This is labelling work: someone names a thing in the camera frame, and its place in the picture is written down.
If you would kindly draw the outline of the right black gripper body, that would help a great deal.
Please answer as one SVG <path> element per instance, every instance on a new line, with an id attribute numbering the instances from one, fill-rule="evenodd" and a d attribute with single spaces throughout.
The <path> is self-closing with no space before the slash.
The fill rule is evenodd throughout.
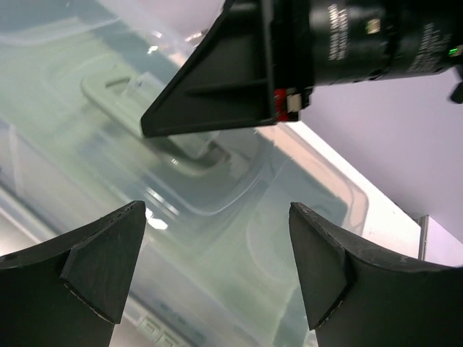
<path id="1" fill-rule="evenodd" d="M 276 118 L 319 86 L 440 74 L 462 65 L 460 1 L 275 1 Z"/>

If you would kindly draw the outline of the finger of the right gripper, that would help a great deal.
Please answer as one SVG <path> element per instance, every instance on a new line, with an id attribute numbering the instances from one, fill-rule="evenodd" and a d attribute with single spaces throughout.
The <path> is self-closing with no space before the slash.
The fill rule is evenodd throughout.
<path id="1" fill-rule="evenodd" d="M 225 1 L 188 60 L 140 120 L 144 137 L 277 122 L 271 1 Z"/>

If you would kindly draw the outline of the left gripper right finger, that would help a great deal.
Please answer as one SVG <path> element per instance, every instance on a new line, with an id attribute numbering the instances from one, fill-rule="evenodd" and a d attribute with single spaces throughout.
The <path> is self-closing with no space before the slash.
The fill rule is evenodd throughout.
<path id="1" fill-rule="evenodd" d="M 289 234 L 319 346 L 460 346 L 462 269 L 393 252 L 299 202 Z"/>

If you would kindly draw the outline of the green cantilever toolbox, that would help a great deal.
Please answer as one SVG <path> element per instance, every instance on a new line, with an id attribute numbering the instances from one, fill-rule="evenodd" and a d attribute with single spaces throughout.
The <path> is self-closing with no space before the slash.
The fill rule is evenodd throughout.
<path id="1" fill-rule="evenodd" d="M 290 205 L 360 234 L 368 198 L 287 125 L 143 139 L 192 50 L 138 1 L 1 3 L 1 253 L 142 200 L 113 346 L 315 346 Z"/>

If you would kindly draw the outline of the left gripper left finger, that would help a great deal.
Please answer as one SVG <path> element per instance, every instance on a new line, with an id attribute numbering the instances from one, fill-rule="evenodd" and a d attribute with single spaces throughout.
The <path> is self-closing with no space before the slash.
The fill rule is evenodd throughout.
<path id="1" fill-rule="evenodd" d="M 1 257 L 1 345 L 108 346 L 144 232 L 145 203 L 133 201 Z"/>

